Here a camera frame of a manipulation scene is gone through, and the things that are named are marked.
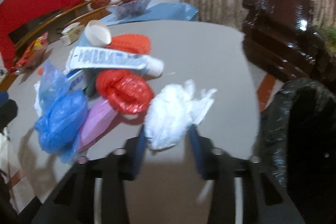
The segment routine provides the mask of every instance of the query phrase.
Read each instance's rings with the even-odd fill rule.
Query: table
[[[151,21],[110,26],[112,36],[125,33],[147,35],[152,41],[151,55],[164,61],[163,75],[148,83],[157,94],[167,84],[183,84],[188,79],[201,89],[217,88],[215,102],[199,126],[199,132],[232,156],[247,159],[252,154],[259,126],[255,87],[242,51],[243,34],[230,27],[187,21]],[[47,49],[49,60],[64,69],[73,45],[54,42]],[[19,112],[8,129],[13,148],[36,195],[44,201],[70,165],[48,155],[38,144],[33,130],[37,119],[33,104],[33,85],[40,79],[35,70],[20,75],[9,89]],[[137,135],[142,117],[116,118],[113,130],[92,146],[90,159],[106,156]],[[237,181],[237,208],[241,207]],[[96,185],[99,196],[99,183]],[[146,150],[136,181],[125,182],[131,223],[206,223],[211,200],[211,182],[197,174],[189,142],[152,153]],[[237,223],[241,211],[237,210]]]

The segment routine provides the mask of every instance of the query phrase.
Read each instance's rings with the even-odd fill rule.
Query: floor
[[[249,63],[249,70],[258,96],[260,111],[263,111],[281,89],[283,83],[251,63]],[[0,134],[0,169],[8,176],[5,181],[11,188],[11,203],[20,213],[35,197],[35,194],[21,170],[10,141],[2,134]]]

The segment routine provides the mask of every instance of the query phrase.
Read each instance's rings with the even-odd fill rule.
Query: screw
[[[126,154],[126,149],[117,148],[116,150],[113,151],[113,154],[115,154],[116,156],[124,155],[124,154]]]
[[[258,156],[250,156],[249,160],[253,164],[258,164],[261,161],[260,157],[258,157]]]
[[[213,154],[215,154],[215,155],[221,155],[221,154],[223,154],[224,150],[221,149],[221,148],[218,148],[218,147],[214,147],[214,148],[211,150],[211,152],[212,152]]]
[[[77,159],[77,163],[79,163],[79,164],[85,164],[85,163],[87,163],[88,162],[88,158],[87,157],[85,157],[85,156],[81,156],[81,157],[79,157],[78,159]]]

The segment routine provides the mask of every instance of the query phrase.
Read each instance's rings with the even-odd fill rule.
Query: red plastic bag
[[[111,106],[125,114],[146,111],[154,98],[145,80],[126,69],[103,70],[97,77],[96,88]]]

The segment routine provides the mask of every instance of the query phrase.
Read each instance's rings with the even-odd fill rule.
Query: white box
[[[63,42],[63,45],[64,46],[71,45],[73,42],[75,42],[80,37],[83,31],[84,31],[84,25],[78,25],[78,26],[74,26],[68,29],[65,32],[66,34],[60,38]]]
[[[93,72],[87,69],[74,70],[66,75],[70,82],[70,90],[84,90],[87,88],[89,81],[93,77]]]

